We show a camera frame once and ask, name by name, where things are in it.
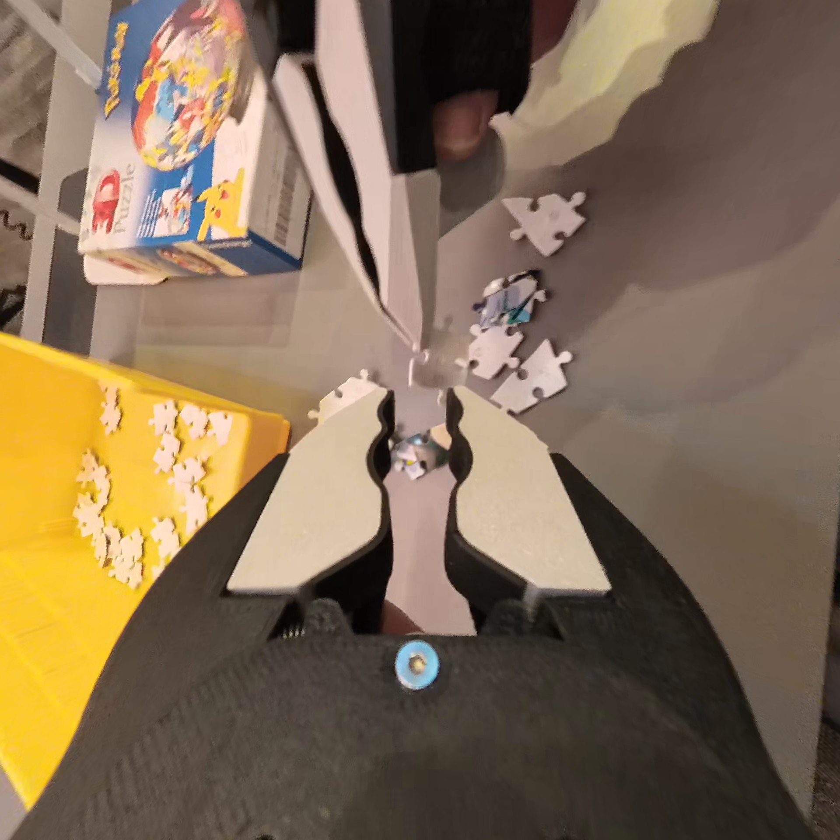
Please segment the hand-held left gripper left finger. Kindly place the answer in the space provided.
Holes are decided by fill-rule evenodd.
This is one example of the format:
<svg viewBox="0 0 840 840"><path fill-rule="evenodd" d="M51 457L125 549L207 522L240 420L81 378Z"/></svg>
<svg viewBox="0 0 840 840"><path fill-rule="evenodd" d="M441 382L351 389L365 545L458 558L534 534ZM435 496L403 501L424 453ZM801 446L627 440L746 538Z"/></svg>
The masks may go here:
<svg viewBox="0 0 840 840"><path fill-rule="evenodd" d="M276 476L257 475L227 507L238 511L238 555L226 599L237 606L281 599L303 615L331 600L352 629L380 629L393 570L384 477L394 395L376 388L310 432Z"/></svg>

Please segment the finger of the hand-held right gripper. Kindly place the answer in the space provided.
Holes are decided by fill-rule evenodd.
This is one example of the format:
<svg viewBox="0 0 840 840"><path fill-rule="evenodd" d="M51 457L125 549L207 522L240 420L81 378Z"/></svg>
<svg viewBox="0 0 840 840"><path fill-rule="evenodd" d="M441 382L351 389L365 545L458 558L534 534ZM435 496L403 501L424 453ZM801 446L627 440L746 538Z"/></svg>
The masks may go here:
<svg viewBox="0 0 840 840"><path fill-rule="evenodd" d="M434 317L438 174L420 125L400 128L391 2L316 2L315 64L348 154L378 299L408 347L427 347Z"/></svg>
<svg viewBox="0 0 840 840"><path fill-rule="evenodd" d="M364 267L351 217L340 198L327 155L322 117L306 70L311 66L302 56L282 56L277 62L272 87L307 174L324 219L341 247L374 309L383 317L406 347L413 341L387 312L374 289L371 274Z"/></svg>

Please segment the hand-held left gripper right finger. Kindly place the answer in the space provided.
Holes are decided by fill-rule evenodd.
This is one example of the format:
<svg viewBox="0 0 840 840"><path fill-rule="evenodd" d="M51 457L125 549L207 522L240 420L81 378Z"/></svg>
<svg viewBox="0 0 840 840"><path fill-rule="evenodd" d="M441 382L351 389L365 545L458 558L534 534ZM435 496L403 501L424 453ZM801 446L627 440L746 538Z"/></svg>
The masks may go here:
<svg viewBox="0 0 840 840"><path fill-rule="evenodd" d="M528 633L554 608L609 607L611 583L550 448L466 387L447 392L446 428L446 575L476 633Z"/></svg>

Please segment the printed jigsaw piece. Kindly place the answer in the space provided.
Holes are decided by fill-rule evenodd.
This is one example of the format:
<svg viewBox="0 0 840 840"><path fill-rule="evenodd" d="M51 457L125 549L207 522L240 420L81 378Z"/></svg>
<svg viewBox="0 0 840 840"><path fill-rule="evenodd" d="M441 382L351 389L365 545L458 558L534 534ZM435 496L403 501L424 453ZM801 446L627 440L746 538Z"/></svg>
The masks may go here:
<svg viewBox="0 0 840 840"><path fill-rule="evenodd" d="M410 480L418 480L446 466L452 445L445 425L394 442L391 447L392 467Z"/></svg>
<svg viewBox="0 0 840 840"><path fill-rule="evenodd" d="M501 325L530 322L537 303L548 299L549 292L543 288L539 269L497 278L487 285L482 298L473 306L478 329L484 332Z"/></svg>

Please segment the white jigsaw piece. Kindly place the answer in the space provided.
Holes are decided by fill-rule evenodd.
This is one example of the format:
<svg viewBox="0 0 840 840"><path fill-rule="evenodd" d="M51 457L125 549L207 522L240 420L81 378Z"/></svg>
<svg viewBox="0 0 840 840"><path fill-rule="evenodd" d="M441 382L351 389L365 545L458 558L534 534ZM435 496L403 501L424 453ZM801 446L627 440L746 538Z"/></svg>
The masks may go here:
<svg viewBox="0 0 840 840"><path fill-rule="evenodd" d="M482 380L494 379L503 370L513 370L520 365L516 351L525 336L510 324L493 325L482 329L478 323L471 325L472 341L465 356L455 364Z"/></svg>
<svg viewBox="0 0 840 840"><path fill-rule="evenodd" d="M579 208L586 197L585 192L575 192L570 198L552 193L539 198L501 199L501 204L516 222L510 239L514 242L527 239L542 257L551 257L585 224L586 219Z"/></svg>
<svg viewBox="0 0 840 840"><path fill-rule="evenodd" d="M361 369L357 375L349 377L323 396L318 406L308 412L308 419L318 425L324 424L334 414L381 388L369 370Z"/></svg>
<svg viewBox="0 0 840 840"><path fill-rule="evenodd" d="M556 353L550 340L542 341L492 393L490 402L510 415L527 412L567 387L564 368L573 360L569 350Z"/></svg>
<svg viewBox="0 0 840 840"><path fill-rule="evenodd" d="M467 369L458 364L458 360L467 359L470 342L471 339L461 333L432 331L428 347L409 361L408 387L444 391L464 384Z"/></svg>

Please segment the yellow plastic bin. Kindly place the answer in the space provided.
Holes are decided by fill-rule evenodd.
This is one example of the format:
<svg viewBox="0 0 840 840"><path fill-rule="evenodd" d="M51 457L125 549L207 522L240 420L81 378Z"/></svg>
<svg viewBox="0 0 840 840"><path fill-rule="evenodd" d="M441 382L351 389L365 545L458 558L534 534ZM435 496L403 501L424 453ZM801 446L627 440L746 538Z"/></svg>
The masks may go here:
<svg viewBox="0 0 840 840"><path fill-rule="evenodd" d="M234 414L224 501L278 454L291 426L113 363L2 335L1 755L30 810L67 751L100 673L155 581L111 580L72 517L81 455L97 445L100 382Z"/></svg>

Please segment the blue puzzle box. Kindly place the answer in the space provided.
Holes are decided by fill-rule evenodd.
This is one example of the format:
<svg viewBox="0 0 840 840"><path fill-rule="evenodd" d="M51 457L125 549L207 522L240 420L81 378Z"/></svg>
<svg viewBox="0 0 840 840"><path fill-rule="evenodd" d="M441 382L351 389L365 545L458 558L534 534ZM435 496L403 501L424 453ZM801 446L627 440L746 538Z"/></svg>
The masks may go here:
<svg viewBox="0 0 840 840"><path fill-rule="evenodd" d="M297 271L311 196L241 2L111 15L80 213L88 284Z"/></svg>

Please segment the pile of puzzle pieces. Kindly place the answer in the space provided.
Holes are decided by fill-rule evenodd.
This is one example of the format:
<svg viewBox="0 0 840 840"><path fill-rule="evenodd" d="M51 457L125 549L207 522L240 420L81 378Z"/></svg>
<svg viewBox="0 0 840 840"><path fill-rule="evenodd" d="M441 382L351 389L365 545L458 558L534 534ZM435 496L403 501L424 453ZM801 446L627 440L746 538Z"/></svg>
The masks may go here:
<svg viewBox="0 0 840 840"><path fill-rule="evenodd" d="M72 510L97 566L133 592L155 581L224 501L235 415L101 381L97 445Z"/></svg>

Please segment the person's right hand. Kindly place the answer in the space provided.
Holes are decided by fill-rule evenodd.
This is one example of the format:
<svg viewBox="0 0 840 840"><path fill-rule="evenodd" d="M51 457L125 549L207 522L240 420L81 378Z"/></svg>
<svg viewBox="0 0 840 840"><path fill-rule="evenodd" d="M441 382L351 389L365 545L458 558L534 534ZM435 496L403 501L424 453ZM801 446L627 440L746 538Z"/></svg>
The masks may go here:
<svg viewBox="0 0 840 840"><path fill-rule="evenodd" d="M478 150L497 111L498 97L498 91L468 91L434 105L432 127L438 163L465 161Z"/></svg>

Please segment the white metal table frame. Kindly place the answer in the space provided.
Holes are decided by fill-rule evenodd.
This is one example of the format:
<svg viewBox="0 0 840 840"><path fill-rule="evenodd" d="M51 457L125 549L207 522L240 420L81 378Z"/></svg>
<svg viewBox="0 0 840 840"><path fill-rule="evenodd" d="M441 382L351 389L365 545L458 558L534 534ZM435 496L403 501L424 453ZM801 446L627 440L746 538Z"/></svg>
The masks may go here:
<svg viewBox="0 0 840 840"><path fill-rule="evenodd" d="M2 2L2 168L50 212L79 219L96 96L32 24ZM141 293L85 280L75 236L2 195L2 287L25 286L11 331L115 361L133 347Z"/></svg>

